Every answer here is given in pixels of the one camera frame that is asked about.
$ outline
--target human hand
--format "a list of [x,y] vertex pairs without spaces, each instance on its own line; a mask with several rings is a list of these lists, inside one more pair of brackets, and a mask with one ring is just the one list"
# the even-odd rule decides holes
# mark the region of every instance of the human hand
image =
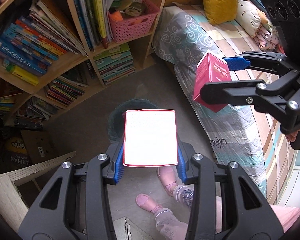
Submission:
[[296,140],[296,138],[297,138],[298,131],[293,132],[291,134],[286,134],[287,141],[288,142],[294,142]]

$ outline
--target plastic basket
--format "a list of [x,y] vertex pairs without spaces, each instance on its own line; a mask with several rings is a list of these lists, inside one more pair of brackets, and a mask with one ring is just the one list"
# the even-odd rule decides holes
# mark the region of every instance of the plastic basket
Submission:
[[115,42],[131,40],[150,31],[155,17],[160,13],[160,9],[150,0],[142,0],[142,3],[146,5],[145,15],[123,21],[115,21],[109,17]]

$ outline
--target striped blanket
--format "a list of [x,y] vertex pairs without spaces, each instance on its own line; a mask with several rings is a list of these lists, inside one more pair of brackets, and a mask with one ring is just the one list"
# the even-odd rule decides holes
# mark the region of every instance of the striped blanket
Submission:
[[[196,65],[207,49],[222,57],[232,57],[242,51],[259,51],[257,44],[236,21],[212,26],[202,7],[178,7],[174,7],[169,19],[161,19],[154,36],[154,51],[175,65],[178,81],[210,138],[218,162],[238,161],[268,202],[278,203],[296,157],[279,130],[279,122],[251,106],[228,105],[214,113],[192,101]],[[163,10],[163,18],[167,12],[169,8]],[[270,83],[278,76],[244,70],[231,72],[231,78],[263,79]]]

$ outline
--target slipper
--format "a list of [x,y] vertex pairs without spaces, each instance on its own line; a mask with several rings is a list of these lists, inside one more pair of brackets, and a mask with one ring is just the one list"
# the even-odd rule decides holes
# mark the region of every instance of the slipper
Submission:
[[170,192],[166,186],[173,184],[174,182],[177,183],[176,175],[174,173],[174,170],[171,166],[163,166],[159,167],[157,169],[157,175],[159,180],[161,181],[162,186],[164,187],[164,190],[167,192],[169,196],[173,196],[173,193]]
[[158,206],[158,203],[153,198],[143,193],[139,194],[136,197],[136,204],[140,208],[149,212],[151,212],[152,210],[154,210],[156,206]]

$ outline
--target camera lens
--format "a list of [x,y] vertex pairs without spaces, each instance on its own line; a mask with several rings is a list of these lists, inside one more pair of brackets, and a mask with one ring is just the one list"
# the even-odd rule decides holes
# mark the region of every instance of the camera lens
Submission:
[[279,1],[275,2],[274,5],[275,5],[275,8],[277,9],[280,17],[284,20],[288,20],[288,13],[287,13],[287,10],[284,7],[284,5]]
[[300,10],[298,8],[298,5],[293,0],[288,0],[288,7],[295,18],[300,18]]
[[271,15],[271,17],[273,18],[273,19],[275,19],[277,16],[275,15],[275,11],[274,11],[274,9],[271,7],[271,6],[268,6],[268,12],[269,12],[269,14]]

